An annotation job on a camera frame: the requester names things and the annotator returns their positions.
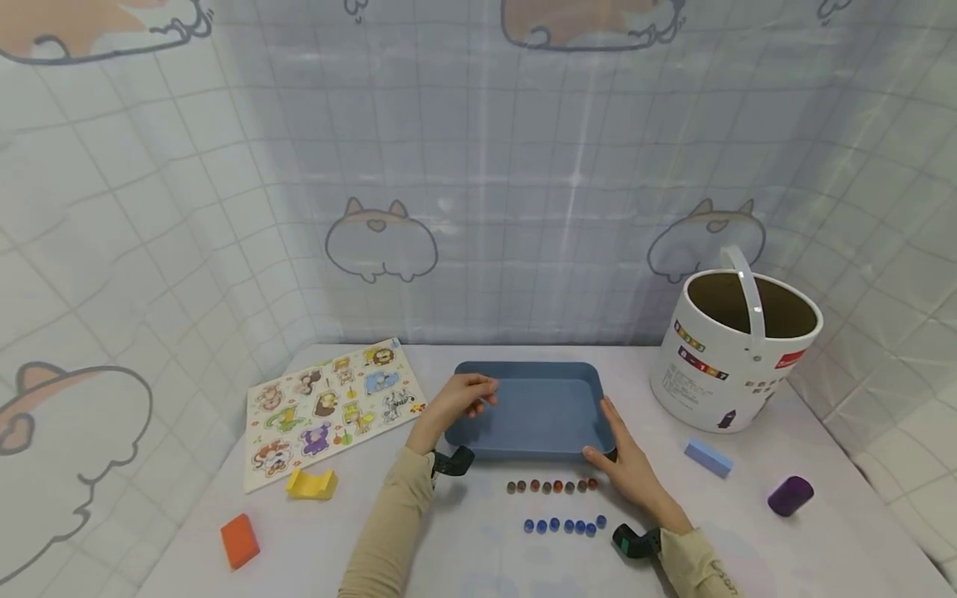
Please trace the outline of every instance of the light blue block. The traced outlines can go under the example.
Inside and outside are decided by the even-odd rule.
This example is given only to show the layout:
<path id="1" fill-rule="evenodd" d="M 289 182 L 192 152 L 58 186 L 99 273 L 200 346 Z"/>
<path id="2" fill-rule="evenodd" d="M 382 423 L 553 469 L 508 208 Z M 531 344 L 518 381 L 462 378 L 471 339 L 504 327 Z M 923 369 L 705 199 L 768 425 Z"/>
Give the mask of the light blue block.
<path id="1" fill-rule="evenodd" d="M 698 438 L 692 438 L 688 442 L 684 453 L 718 477 L 727 477 L 731 473 L 731 468 L 734 467 L 734 461 L 704 444 Z"/>

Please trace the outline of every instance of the orange block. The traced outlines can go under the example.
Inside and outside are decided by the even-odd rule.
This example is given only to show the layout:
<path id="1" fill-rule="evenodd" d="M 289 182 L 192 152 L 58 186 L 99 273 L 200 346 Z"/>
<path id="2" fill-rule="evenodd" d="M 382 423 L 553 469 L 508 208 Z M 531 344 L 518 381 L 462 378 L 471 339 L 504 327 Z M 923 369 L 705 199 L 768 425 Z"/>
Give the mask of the orange block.
<path id="1" fill-rule="evenodd" d="M 253 532 L 249 516 L 245 513 L 223 525 L 219 532 L 223 535 L 226 558 L 229 559 L 233 571 L 259 554 L 259 542 L 256 541 L 256 534 Z"/>

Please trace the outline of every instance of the hand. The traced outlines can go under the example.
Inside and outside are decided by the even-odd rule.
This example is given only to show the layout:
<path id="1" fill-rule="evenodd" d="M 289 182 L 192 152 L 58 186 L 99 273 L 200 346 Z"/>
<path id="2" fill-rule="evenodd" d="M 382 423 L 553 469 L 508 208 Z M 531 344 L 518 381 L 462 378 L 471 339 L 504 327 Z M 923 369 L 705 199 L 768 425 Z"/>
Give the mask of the hand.
<path id="1" fill-rule="evenodd" d="M 658 525 L 676 534 L 690 532 L 691 521 L 678 503 L 669 495 L 652 469 L 645 452 L 634 442 L 612 400 L 604 397 L 601 410 L 608 420 L 618 449 L 618 460 L 611 461 L 593 447 L 582 453 L 592 465 L 605 472 L 612 486 L 631 503 L 649 511 Z"/>
<path id="2" fill-rule="evenodd" d="M 499 381 L 488 376 L 454 375 L 415 421 L 406 446 L 418 454 L 432 451 L 439 436 L 459 417 L 477 417 L 485 411 L 485 403 L 496 405 L 498 389 Z"/>

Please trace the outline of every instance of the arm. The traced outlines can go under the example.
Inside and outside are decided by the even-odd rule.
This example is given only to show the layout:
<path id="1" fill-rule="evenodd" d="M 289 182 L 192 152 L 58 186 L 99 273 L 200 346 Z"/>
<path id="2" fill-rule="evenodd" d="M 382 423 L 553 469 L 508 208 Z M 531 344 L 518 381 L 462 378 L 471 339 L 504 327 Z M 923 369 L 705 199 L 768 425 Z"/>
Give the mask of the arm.
<path id="1" fill-rule="evenodd" d="M 743 598 L 704 534 L 680 505 L 663 496 L 648 510 L 661 527 L 661 568 L 680 598 Z"/>
<path id="2" fill-rule="evenodd" d="M 422 516 L 432 503 L 434 456 L 403 448 L 345 569 L 339 598 L 398 598 Z"/>
<path id="3" fill-rule="evenodd" d="M 612 427 L 618 460 L 609 461 L 592 447 L 585 448 L 585 458 L 608 475 L 622 496 L 655 518 L 661 527 L 661 567 L 679 598 L 743 598 L 707 538 L 661 486 L 608 397 L 602 399 L 601 409 Z"/>
<path id="4" fill-rule="evenodd" d="M 482 401 L 495 405 L 497 388 L 496 381 L 478 374 L 453 376 L 415 421 L 352 550 L 339 598 L 399 597 L 422 517 L 432 503 L 432 450 L 460 415 L 480 415 Z"/>

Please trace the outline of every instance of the grid pattern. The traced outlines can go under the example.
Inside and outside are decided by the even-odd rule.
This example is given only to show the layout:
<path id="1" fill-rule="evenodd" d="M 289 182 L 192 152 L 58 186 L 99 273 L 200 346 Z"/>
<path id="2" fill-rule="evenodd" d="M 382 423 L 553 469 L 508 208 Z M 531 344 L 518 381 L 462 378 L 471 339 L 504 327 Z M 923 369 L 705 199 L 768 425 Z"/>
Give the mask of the grid pattern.
<path id="1" fill-rule="evenodd" d="M 671 44 L 569 54 L 510 44 L 499 0 L 373 0 L 362 24 L 214 0 L 181 48 L 4 62 L 0 388 L 32 360 L 124 365 L 154 417 L 0 596 L 133 596 L 244 389 L 308 343 L 657 343 L 679 285 L 646 256 L 704 197 L 755 200 L 755 268 L 825 313 L 795 387 L 957 578 L 957 9 L 818 4 L 687 3 Z M 350 196 L 402 201 L 435 269 L 335 267 Z"/>

